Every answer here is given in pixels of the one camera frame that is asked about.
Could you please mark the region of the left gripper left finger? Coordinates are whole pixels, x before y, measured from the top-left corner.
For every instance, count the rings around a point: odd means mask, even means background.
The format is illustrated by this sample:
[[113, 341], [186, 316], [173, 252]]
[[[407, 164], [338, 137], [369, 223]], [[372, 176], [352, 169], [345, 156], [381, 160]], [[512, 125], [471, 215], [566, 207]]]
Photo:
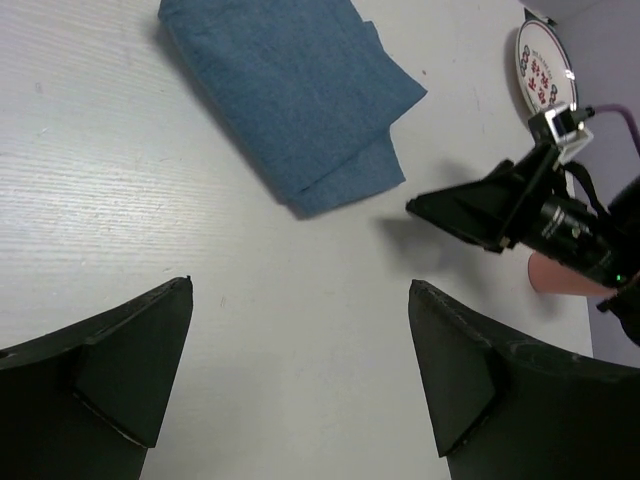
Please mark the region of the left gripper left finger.
[[1, 351], [4, 479], [137, 479], [193, 311], [189, 277]]

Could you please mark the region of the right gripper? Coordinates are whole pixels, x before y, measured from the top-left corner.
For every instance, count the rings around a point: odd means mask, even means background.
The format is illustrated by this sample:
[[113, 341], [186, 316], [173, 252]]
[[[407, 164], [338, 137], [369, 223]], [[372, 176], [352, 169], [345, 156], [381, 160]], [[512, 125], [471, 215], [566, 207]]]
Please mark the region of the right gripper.
[[522, 243], [610, 289], [633, 279], [633, 234], [599, 201], [586, 168], [534, 147], [483, 178], [420, 194], [406, 210], [484, 250]]

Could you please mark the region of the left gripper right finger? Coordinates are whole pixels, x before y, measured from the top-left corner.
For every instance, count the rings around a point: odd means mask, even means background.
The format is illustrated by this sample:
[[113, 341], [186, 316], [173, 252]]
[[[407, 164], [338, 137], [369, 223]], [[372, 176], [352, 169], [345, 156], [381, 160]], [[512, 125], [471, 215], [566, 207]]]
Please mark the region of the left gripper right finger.
[[408, 316], [454, 479], [635, 479], [639, 372], [542, 342], [416, 280]]

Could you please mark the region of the pink plastic cup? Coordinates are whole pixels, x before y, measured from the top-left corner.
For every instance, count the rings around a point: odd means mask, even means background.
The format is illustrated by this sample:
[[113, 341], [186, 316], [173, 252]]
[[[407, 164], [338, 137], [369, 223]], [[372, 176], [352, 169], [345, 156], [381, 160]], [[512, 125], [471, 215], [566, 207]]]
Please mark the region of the pink plastic cup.
[[610, 297], [616, 293], [539, 252], [529, 257], [528, 278], [531, 287], [542, 294]]

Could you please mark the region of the white plate red characters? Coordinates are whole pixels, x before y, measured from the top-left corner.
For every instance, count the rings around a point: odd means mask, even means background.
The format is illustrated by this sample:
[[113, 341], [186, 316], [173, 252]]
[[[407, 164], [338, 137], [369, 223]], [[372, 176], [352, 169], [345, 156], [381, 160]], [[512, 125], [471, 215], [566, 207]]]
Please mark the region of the white plate red characters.
[[532, 18], [521, 25], [515, 41], [515, 63], [518, 84], [532, 114], [557, 103], [578, 105], [571, 62], [546, 22]]

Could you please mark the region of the blue cloth placemat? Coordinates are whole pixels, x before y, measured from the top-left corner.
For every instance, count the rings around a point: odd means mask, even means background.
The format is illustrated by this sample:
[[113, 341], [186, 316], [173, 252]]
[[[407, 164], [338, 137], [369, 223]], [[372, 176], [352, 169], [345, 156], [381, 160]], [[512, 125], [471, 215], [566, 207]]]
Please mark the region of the blue cloth placemat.
[[276, 197], [314, 217], [405, 179], [390, 129], [425, 89], [349, 1], [164, 1], [158, 17]]

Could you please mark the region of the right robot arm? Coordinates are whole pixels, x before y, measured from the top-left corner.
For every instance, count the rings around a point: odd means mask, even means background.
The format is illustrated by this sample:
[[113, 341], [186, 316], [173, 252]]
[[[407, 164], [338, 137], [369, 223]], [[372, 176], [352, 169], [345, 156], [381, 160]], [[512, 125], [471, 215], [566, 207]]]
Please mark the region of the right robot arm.
[[535, 146], [504, 160], [484, 178], [425, 193], [409, 213], [459, 240], [500, 254], [522, 243], [601, 287], [598, 309], [615, 315], [639, 341], [639, 207], [599, 202], [586, 169], [562, 164], [561, 150]]

